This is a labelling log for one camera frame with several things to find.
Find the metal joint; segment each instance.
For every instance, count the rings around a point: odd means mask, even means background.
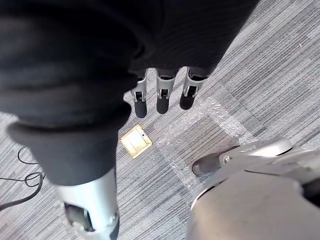
[[[198,91],[201,89],[202,85],[204,84],[206,79],[203,80],[192,80],[190,77],[190,68],[187,68],[187,73],[184,79],[184,84],[183,84],[183,95],[185,97],[188,96],[190,87],[195,87],[195,92],[193,93],[192,97],[194,98],[195,96],[197,96]]]

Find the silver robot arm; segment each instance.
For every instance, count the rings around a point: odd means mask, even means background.
[[[320,150],[286,138],[239,146],[191,207],[187,240],[317,240]]]

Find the brass floor box cover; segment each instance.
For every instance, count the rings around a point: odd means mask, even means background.
[[[140,125],[121,137],[121,142],[133,159],[151,147],[152,142]]]

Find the black fabric sleeve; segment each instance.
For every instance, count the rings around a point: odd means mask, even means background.
[[[53,184],[83,184],[115,167],[131,111],[123,94],[137,84],[128,66],[141,44],[113,16],[81,1],[0,3],[0,111],[18,116],[9,135]]]

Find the floor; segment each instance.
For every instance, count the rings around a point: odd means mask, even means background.
[[[140,124],[153,146],[133,160],[117,148],[119,240],[182,240],[194,196],[205,179],[190,166],[199,157],[276,136],[305,149],[320,147],[320,4],[313,0],[263,0],[234,40],[194,107],[179,107],[177,76],[167,114],[156,112],[156,76],[148,72],[148,115],[131,114],[124,135]],[[130,94],[125,99],[133,104]],[[0,177],[24,178],[37,166],[21,165],[20,146],[5,134],[15,118],[0,115]],[[23,159],[32,161],[29,152]],[[33,189],[0,181],[0,203]],[[0,213],[3,240],[77,240],[47,180],[32,200]]]

